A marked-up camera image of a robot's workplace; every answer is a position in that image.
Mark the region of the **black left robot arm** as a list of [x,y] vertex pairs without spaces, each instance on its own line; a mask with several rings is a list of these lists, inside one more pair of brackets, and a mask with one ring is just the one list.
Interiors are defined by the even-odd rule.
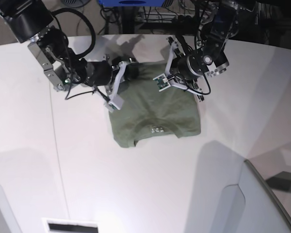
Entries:
[[171,48],[165,74],[197,80],[225,72],[229,61],[224,49],[239,31],[239,13],[252,12],[255,3],[254,0],[195,1],[195,15],[182,24],[185,30],[191,30],[194,44],[189,46],[182,31],[168,39]]

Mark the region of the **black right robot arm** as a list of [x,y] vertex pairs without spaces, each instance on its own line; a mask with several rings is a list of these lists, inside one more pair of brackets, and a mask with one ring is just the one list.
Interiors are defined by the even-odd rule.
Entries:
[[[57,15],[72,13],[88,27],[91,36],[89,48],[76,54],[69,47],[67,35],[58,24]],[[100,92],[99,87],[107,88],[107,95],[100,93],[105,100],[117,94],[121,83],[137,79],[138,65],[135,59],[117,57],[111,62],[108,58],[90,62],[85,59],[96,45],[96,32],[88,18],[81,12],[62,8],[50,11],[41,0],[0,0],[0,17],[8,25],[19,43],[29,42],[28,49],[43,69],[45,76],[57,91],[65,91],[70,99],[72,88],[83,85],[91,87],[92,93]]]

